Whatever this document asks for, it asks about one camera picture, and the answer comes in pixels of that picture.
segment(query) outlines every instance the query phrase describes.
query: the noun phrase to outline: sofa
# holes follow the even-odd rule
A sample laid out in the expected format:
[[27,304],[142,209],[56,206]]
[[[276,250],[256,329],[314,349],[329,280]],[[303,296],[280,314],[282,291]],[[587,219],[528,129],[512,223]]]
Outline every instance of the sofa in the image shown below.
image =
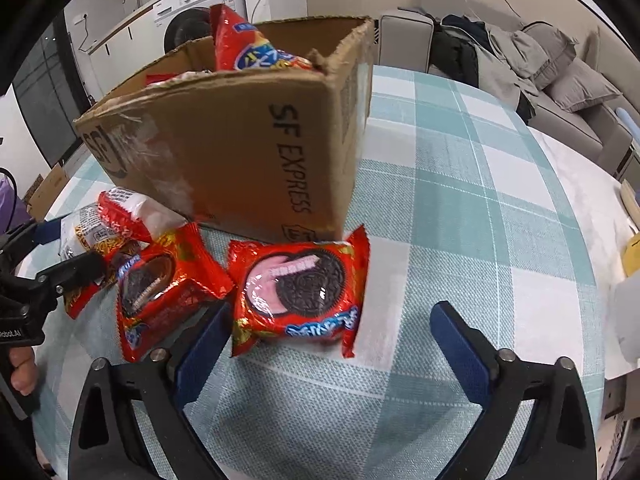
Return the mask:
[[[487,23],[503,30],[522,30],[527,23],[514,14],[496,10],[477,0],[414,0],[415,7],[440,20],[448,14],[471,16],[470,8]],[[433,21],[408,10],[390,10],[380,18],[379,64],[416,72],[444,74],[430,64]],[[529,121],[535,128],[569,146],[618,176],[628,156],[632,136],[615,110],[624,108],[640,124],[640,61],[602,25],[592,31],[581,49],[581,59],[615,85],[622,96],[578,112],[562,110],[546,92],[533,98],[536,116]]]

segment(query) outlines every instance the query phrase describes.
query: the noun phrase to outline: white cabinet door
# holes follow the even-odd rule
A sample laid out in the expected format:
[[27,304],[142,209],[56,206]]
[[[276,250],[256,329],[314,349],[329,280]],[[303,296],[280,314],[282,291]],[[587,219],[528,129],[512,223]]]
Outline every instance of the white cabinet door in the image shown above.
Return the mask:
[[118,84],[117,74],[113,71],[113,63],[110,55],[111,49],[107,43],[101,45],[98,50],[90,54],[91,66],[94,69],[95,78],[104,94]]
[[156,26],[153,12],[146,12],[131,22],[128,28],[133,42],[129,59],[132,73],[164,56],[163,28]]
[[113,88],[135,72],[132,63],[132,57],[135,56],[135,49],[129,35],[129,29],[124,27],[118,31],[107,41],[107,46],[109,47],[111,69],[115,81],[115,84],[112,86]]

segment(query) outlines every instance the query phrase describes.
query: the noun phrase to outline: clothing pile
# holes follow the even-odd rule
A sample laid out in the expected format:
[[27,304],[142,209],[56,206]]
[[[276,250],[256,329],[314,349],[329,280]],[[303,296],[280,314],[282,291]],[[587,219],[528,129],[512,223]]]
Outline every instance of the clothing pile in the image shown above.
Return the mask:
[[529,97],[540,92],[531,78],[549,60],[536,40],[523,31],[507,32],[466,16],[450,14],[439,21],[420,8],[402,10],[433,20],[431,65],[511,105],[525,123],[535,117]]

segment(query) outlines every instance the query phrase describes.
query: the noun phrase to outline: purple bag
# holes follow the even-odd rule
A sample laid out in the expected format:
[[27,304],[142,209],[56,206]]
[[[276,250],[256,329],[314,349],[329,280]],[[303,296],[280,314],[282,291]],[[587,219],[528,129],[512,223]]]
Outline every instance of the purple bag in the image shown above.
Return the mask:
[[31,215],[27,213],[27,206],[18,198],[15,203],[14,218],[11,220],[11,225],[7,226],[12,208],[14,208],[14,188],[5,177],[0,181],[0,232],[2,233],[31,220]]

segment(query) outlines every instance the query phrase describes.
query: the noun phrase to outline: human hand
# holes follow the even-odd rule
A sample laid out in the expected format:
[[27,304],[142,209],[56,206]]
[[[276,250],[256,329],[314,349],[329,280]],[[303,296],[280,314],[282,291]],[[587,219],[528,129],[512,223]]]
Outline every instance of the human hand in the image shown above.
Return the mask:
[[11,384],[24,396],[29,395],[38,382],[35,354],[30,346],[9,349],[9,361],[14,366]]

